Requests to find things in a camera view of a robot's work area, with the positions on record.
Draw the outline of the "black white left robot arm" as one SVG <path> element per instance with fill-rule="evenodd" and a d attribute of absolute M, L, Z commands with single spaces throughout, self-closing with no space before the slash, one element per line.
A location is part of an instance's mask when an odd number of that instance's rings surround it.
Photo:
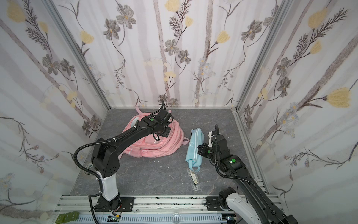
<path fill-rule="evenodd" d="M 99 139 L 96 142 L 85 144 L 74 152 L 73 160 L 76 166 L 94 175 L 99 182 L 99 193 L 88 196 L 92 213 L 119 210 L 122 201 L 116 181 L 116 173 L 120 167 L 118 156 L 146 136 L 151 135 L 156 141 L 159 141 L 160 137 L 167 138 L 171 130 L 169 125 L 172 121 L 172 115 L 166 110 L 166 105 L 162 100 L 159 110 L 136 121 L 133 127 L 123 133 L 107 140 Z M 94 149 L 91 162 L 94 171 L 81 165 L 77 158 L 81 150 L 92 146 Z"/>

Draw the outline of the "light blue pencil case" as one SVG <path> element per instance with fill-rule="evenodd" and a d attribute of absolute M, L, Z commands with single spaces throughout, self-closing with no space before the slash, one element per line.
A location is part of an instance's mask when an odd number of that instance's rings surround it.
<path fill-rule="evenodd" d="M 189 169 L 193 172 L 199 172 L 203 157 L 198 154 L 198 147 L 204 143 L 204 133 L 200 128 L 191 130 L 191 138 L 188 144 L 185 161 Z"/>

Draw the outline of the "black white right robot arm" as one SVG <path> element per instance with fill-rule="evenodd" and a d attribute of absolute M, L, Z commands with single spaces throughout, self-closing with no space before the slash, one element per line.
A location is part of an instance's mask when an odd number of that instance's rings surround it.
<path fill-rule="evenodd" d="M 248 224 L 297 224 L 293 215 L 286 215 L 279 209 L 254 180 L 245 163 L 236 155 L 231 154 L 226 138 L 215 126 L 211 145 L 204 143 L 198 146 L 198 154 L 208 158 L 214 165 L 217 174 L 232 180 L 241 189 L 246 200 L 229 187 L 221 191 L 219 199 L 224 210 L 232 210 Z"/>

